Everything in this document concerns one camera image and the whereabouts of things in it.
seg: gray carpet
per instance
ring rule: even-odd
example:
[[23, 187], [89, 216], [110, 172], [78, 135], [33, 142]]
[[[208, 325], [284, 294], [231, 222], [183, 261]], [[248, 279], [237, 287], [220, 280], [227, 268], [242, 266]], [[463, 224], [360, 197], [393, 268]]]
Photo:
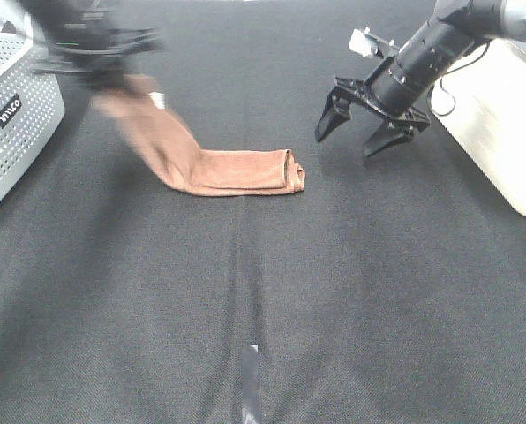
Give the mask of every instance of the gray carpet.
[[237, 423], [258, 344], [265, 423], [526, 423], [526, 219], [435, 120], [313, 140], [354, 27], [404, 43], [416, 0], [126, 2], [206, 148], [293, 148], [304, 193], [166, 188], [87, 93], [0, 205], [0, 424]]

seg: blurry robot arm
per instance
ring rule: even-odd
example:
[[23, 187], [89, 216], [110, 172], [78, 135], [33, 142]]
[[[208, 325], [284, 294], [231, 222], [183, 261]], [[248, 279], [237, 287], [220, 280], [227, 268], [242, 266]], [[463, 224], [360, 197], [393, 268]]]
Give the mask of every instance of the blurry robot arm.
[[350, 120], [349, 106], [357, 103], [384, 119], [364, 145], [370, 156], [411, 141], [415, 130], [430, 125], [413, 105], [458, 59], [497, 38], [526, 42], [526, 0], [438, 0], [433, 15], [401, 49], [368, 30], [360, 35], [364, 56], [383, 62], [366, 80], [336, 78], [316, 139]]
[[40, 73], [79, 76], [93, 89], [122, 87], [130, 54], [159, 48], [154, 29], [114, 28], [110, 9], [80, 9], [69, 0], [17, 0], [51, 39], [49, 59], [34, 69]]

